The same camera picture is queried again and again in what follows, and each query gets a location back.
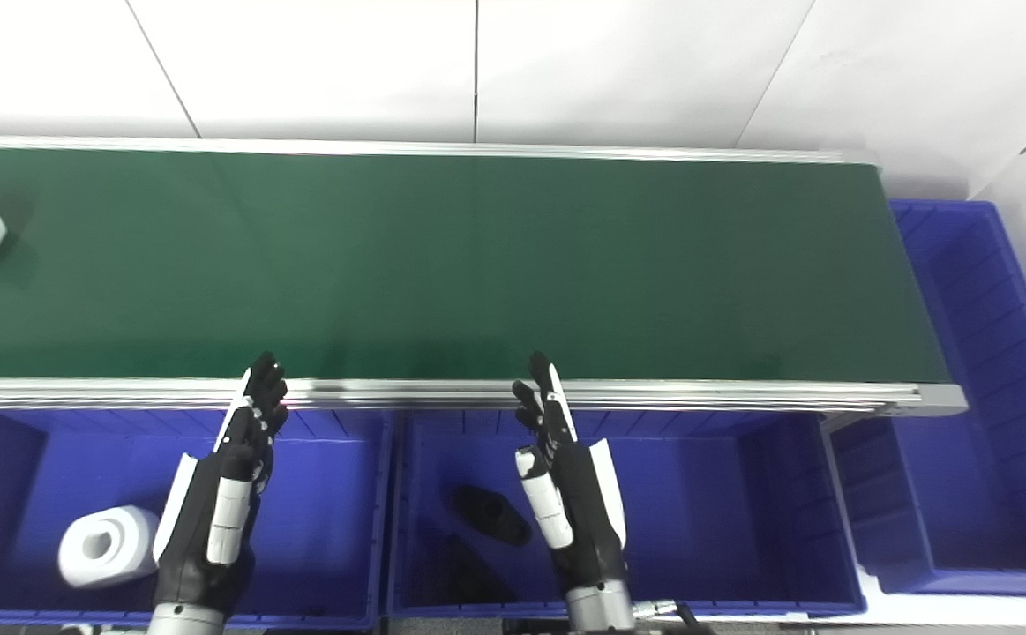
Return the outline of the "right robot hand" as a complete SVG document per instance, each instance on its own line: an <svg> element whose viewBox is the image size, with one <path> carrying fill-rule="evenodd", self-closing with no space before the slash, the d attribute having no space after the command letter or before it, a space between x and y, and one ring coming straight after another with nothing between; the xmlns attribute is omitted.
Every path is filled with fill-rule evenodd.
<svg viewBox="0 0 1026 635"><path fill-rule="evenodd" d="M515 466L532 518L551 554L562 594L625 583L625 510L608 439L589 444L574 428L556 366L541 351L528 362L535 382L513 382L517 421L532 442Z"/></svg>

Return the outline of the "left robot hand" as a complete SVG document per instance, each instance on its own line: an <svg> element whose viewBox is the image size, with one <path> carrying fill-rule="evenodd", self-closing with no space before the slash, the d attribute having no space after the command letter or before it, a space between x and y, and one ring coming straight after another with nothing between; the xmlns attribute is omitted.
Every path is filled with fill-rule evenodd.
<svg viewBox="0 0 1026 635"><path fill-rule="evenodd" d="M243 372L213 447L185 453L154 537L153 631L222 631L253 572L250 548L274 444L289 410L284 369L263 351Z"/></svg>

